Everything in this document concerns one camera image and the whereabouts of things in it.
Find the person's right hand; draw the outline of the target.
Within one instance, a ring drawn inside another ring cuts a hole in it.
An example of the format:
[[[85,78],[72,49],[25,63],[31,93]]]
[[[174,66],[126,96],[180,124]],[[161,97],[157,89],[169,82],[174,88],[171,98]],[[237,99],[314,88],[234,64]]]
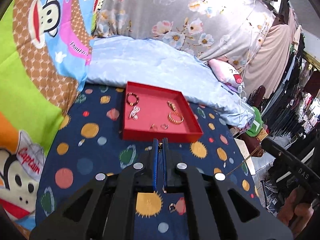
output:
[[[298,203],[299,193],[299,188],[292,190],[277,214],[277,218],[291,229],[294,238],[303,231],[314,212],[311,204]]]

